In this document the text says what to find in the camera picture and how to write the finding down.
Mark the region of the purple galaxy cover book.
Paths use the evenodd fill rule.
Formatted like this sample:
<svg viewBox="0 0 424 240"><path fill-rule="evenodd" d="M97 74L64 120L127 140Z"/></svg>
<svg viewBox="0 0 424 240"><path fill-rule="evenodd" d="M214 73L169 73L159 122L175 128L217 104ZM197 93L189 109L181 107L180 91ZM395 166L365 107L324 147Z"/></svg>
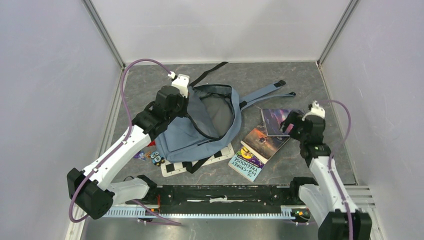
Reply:
<svg viewBox="0 0 424 240"><path fill-rule="evenodd" d="M289 132L293 129L293 124L290 124L286 131L280 131L281 123L288 117L289 113L295 111L303 113L299 109L270 109L264 108L261 110L262 120L267 136L270 137L289 137Z"/></svg>

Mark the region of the blue grey backpack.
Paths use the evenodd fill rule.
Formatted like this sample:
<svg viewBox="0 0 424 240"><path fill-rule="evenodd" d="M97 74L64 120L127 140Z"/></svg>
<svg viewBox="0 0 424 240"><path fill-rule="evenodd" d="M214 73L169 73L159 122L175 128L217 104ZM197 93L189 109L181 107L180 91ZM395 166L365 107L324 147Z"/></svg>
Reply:
<svg viewBox="0 0 424 240"><path fill-rule="evenodd" d="M279 80L243 97L231 85L199 84L224 65L225 61L217 64L189 84L188 115L176 117L154 140L157 151L168 162L200 161L222 150L239 133L242 111L272 98L272 92L286 84Z"/></svg>

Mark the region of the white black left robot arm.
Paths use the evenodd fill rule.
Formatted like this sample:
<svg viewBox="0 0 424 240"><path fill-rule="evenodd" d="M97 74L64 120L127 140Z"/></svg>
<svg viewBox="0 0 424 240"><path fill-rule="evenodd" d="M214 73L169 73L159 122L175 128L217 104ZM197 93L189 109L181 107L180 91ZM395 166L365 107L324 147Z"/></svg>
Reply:
<svg viewBox="0 0 424 240"><path fill-rule="evenodd" d="M166 85L156 94L143 111L129 120L129 127L101 157L83 170L73 168L67 174L71 203L68 214L73 223L86 219L75 219L74 205L86 212L87 217L96 220L104 216L117 204L133 200L153 203L157 190L142 178L113 183L118 172L142 148L163 133L176 117L187 114L189 88Z"/></svg>

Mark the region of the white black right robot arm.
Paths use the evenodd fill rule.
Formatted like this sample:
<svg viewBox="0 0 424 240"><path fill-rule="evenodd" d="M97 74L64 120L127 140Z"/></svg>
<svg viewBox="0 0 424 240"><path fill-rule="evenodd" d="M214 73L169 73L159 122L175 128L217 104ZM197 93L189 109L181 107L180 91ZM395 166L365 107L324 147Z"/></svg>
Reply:
<svg viewBox="0 0 424 240"><path fill-rule="evenodd" d="M291 111L280 130L299 141L300 155L315 177L315 183L296 185L289 189L289 199L308 207L318 225L320 240L368 240L372 219L361 212L350 198L339 174L330 147L324 143L326 121L312 112Z"/></svg>

